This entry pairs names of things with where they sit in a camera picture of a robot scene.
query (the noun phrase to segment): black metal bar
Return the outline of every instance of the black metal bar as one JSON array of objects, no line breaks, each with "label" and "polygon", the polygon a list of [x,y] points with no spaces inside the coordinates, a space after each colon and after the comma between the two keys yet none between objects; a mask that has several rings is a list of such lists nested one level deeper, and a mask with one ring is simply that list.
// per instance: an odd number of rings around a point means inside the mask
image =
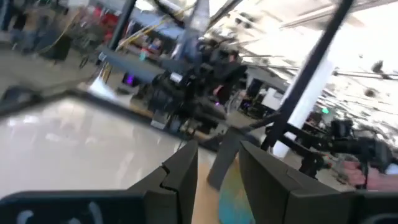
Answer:
[{"label": "black metal bar", "polygon": [[253,131],[255,129],[261,128],[266,126],[267,124],[271,124],[273,122],[275,122],[277,120],[277,118],[279,117],[280,113],[279,112],[275,112],[269,116],[266,116],[264,119],[257,121],[255,123],[249,124],[248,126],[243,126],[242,128],[239,128],[239,130],[242,133],[248,133],[250,131]]},{"label": "black metal bar", "polygon": [[223,142],[218,148],[216,159],[207,176],[207,182],[216,190],[220,190],[224,177],[236,158],[244,136],[236,128],[228,128]]},{"label": "black metal bar", "polygon": [[[112,39],[109,41],[108,47],[111,50],[116,50],[116,48],[119,45],[120,40],[123,37],[124,29],[127,27],[129,23],[129,19],[131,17],[132,10],[134,9],[134,6],[136,5],[137,0],[127,0],[124,3],[122,13],[119,16],[118,23],[116,24],[116,27],[114,29]],[[98,59],[95,63],[95,65],[100,65],[101,60]]]},{"label": "black metal bar", "polygon": [[388,76],[398,76],[398,74],[379,74],[379,73],[374,73],[374,72],[355,72],[355,71],[342,71],[342,70],[337,70],[336,71],[337,75],[355,75],[355,74],[363,74],[363,75],[388,75]]},{"label": "black metal bar", "polygon": [[298,142],[295,142],[294,140],[291,140],[290,138],[286,136],[282,136],[280,139],[278,139],[281,143],[285,144],[287,147],[289,147],[291,150],[297,152],[297,154],[307,157],[311,156],[312,154],[318,154],[317,152],[312,152],[308,150],[306,147],[302,146]]},{"label": "black metal bar", "polygon": [[262,143],[262,149],[267,150],[269,146],[274,146],[277,140],[283,135],[290,115],[293,113],[293,110],[297,106],[299,99],[302,97],[304,90],[312,79],[315,71],[319,66],[319,63],[321,62],[325,52],[328,50],[328,47],[333,41],[333,38],[335,37],[338,29],[342,25],[353,2],[354,0],[343,0],[340,3],[335,15],[327,25],[325,32],[317,43],[317,46],[314,48],[311,57],[305,64],[305,67],[298,77],[298,80],[294,85],[292,92],[287,97],[284,104],[281,106],[281,114],[278,117],[278,120],[274,123],[274,127],[267,135],[266,140]]},{"label": "black metal bar", "polygon": [[[264,119],[257,121],[255,123],[249,124],[247,126],[243,126],[241,128],[234,128],[236,129],[236,131],[240,132],[241,134],[246,134],[249,133],[255,129],[264,127],[267,124],[271,124],[272,122],[274,122],[277,117],[278,117],[279,113],[274,113],[271,114],[269,116],[266,116]],[[217,136],[213,136],[207,140],[204,140],[203,142],[201,142],[200,144],[203,146],[215,146],[215,145],[219,145],[221,143],[221,141],[223,140],[225,134],[219,134]]]},{"label": "black metal bar", "polygon": [[375,75],[378,75],[378,77],[369,77],[369,76],[366,76],[366,75],[354,75],[354,74],[337,74],[338,76],[344,76],[344,77],[355,77],[355,78],[375,78],[375,79],[378,79],[378,80],[390,80],[390,81],[398,81],[398,79],[395,79],[395,78],[383,78],[382,77],[382,75],[383,76],[391,76],[391,75],[386,75],[386,74],[375,74]]}]

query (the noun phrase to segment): yellow cable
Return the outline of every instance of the yellow cable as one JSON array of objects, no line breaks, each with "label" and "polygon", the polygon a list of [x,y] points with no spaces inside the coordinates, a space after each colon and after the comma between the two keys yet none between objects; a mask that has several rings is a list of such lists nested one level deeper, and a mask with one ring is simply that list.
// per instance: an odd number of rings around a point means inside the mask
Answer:
[{"label": "yellow cable", "polygon": [[[181,13],[184,13],[185,11],[187,11],[187,10],[189,10],[189,9],[191,9],[191,8],[193,8],[193,6],[188,6],[188,7],[184,8],[184,9],[182,9],[182,10],[176,12],[174,15],[175,15],[175,16],[178,16],[178,15],[180,15]],[[131,35],[130,37],[128,37],[127,39],[123,40],[121,43],[119,43],[119,45],[118,45],[118,47],[116,48],[115,51],[120,50],[121,48],[125,47],[127,44],[131,44],[131,43],[134,42],[136,39],[138,39],[141,35],[145,35],[145,34],[149,33],[150,31],[156,29],[156,27],[162,25],[163,23],[165,23],[165,22],[167,22],[167,21],[169,21],[168,18],[163,19],[160,23],[158,23],[157,25],[154,25],[154,26],[152,26],[152,27],[150,27],[150,28],[146,28],[146,27],[142,28],[141,30],[139,30],[139,31],[137,31],[137,32],[135,33],[135,34],[137,34],[137,35],[133,34],[133,35]],[[101,77],[103,80],[107,80],[108,77],[109,77],[110,74],[111,74],[111,67],[109,66],[109,63],[106,63],[104,66],[105,66],[105,68],[104,68],[102,74],[100,74],[100,77]]]}]

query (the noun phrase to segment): colorful object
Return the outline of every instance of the colorful object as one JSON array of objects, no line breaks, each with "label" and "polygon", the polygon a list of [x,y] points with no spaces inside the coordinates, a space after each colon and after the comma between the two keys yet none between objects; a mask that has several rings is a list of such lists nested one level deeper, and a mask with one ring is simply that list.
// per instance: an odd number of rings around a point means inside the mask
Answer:
[{"label": "colorful object", "polygon": [[237,159],[229,167],[220,189],[218,218],[222,224],[255,224],[243,187]]},{"label": "colorful object", "polygon": [[147,57],[147,50],[146,49],[142,49],[141,53],[139,54],[139,60],[142,62],[145,60],[145,58]]},{"label": "colorful object", "polygon": [[324,114],[328,114],[328,113],[329,113],[329,110],[328,110],[328,108],[323,108],[323,109],[322,109],[322,113],[324,113]]}]

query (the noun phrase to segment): person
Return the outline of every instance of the person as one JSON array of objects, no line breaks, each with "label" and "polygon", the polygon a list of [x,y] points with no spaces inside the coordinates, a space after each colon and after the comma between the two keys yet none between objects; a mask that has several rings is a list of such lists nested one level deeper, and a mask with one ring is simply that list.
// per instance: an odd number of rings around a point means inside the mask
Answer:
[{"label": "person", "polygon": [[[365,176],[359,169],[358,162],[344,161],[344,173],[348,178],[348,183],[352,186],[363,185]],[[369,168],[367,189],[380,191],[398,191],[398,166],[391,164],[386,174],[380,173],[377,169]]]},{"label": "person", "polygon": [[244,76],[247,66],[241,65],[238,59],[238,51],[231,51],[228,55],[228,63],[217,65],[215,78],[221,82],[213,89],[213,94],[217,96],[218,102],[224,105],[231,95],[233,86]]}]

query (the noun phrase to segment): black metal frame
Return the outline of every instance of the black metal frame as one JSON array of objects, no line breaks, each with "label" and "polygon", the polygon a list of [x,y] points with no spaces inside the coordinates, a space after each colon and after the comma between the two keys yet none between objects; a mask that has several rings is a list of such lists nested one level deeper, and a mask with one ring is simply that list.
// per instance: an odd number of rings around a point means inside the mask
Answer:
[{"label": "black metal frame", "polygon": [[[333,41],[334,36],[342,25],[352,4],[353,0],[343,0],[340,3],[339,8],[336,10],[335,15],[326,28],[326,31],[323,33],[310,58],[307,60],[305,67],[298,76],[290,95],[284,101],[284,104],[280,107],[280,110],[277,111],[276,114],[266,117],[263,121],[250,125],[251,128],[255,129],[274,122],[271,131],[267,134],[266,139],[261,144],[261,149],[267,150],[270,146],[274,146],[274,144],[280,140],[291,149],[300,151],[305,155],[315,155],[314,152],[310,152],[307,148],[285,137],[284,133],[287,130],[296,135],[303,133],[302,130],[292,128],[293,126],[288,124],[288,120],[297,103],[299,102],[299,99],[304,93],[307,85],[312,79],[315,71],[317,70],[319,63],[328,50],[329,45]],[[227,131],[226,136],[218,150],[216,160],[207,178],[208,183],[215,189],[220,189],[224,176],[226,175],[229,166],[232,164],[236,154],[238,153],[237,146],[239,145],[240,140],[244,139],[244,136],[250,130],[250,128],[244,127],[242,129],[231,128]],[[214,139],[210,139],[208,141],[208,143],[214,142]]]}]

